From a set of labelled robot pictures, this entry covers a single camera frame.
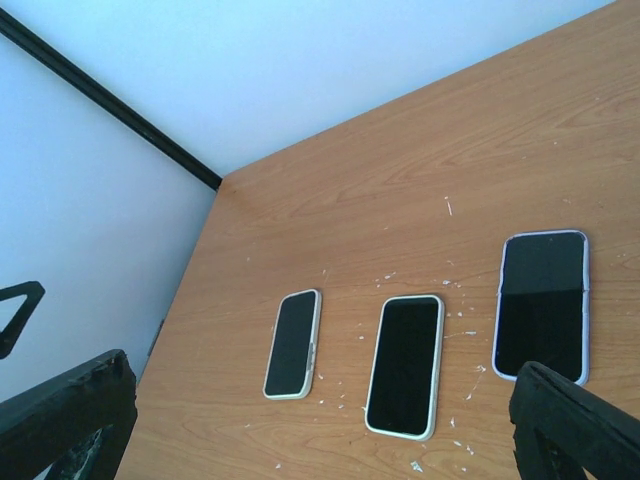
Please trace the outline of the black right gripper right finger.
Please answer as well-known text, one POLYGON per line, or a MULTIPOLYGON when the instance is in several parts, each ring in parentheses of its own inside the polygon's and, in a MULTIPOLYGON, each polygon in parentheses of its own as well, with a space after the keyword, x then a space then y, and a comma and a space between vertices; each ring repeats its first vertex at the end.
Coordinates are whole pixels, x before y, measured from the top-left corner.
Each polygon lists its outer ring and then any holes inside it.
POLYGON ((522 479, 637 479, 639 420, 538 362, 509 402, 522 479))

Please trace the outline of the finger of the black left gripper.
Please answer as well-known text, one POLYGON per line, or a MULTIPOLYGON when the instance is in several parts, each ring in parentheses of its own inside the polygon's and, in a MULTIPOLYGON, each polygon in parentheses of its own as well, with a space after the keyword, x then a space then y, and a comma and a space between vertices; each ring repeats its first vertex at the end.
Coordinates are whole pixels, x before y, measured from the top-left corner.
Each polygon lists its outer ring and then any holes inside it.
POLYGON ((38 281, 26 281, 1 289, 1 301, 25 296, 22 304, 1 330, 1 358, 5 359, 12 352, 25 325, 45 295, 45 289, 38 281))

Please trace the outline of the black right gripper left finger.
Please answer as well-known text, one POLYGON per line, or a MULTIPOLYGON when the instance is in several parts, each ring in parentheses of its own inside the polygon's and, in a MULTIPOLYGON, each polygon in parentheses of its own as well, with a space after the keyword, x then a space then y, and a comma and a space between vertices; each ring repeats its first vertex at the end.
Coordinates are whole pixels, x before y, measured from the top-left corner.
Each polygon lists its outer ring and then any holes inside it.
POLYGON ((138 412, 127 355, 107 351, 1 403, 1 477, 113 479, 138 412))

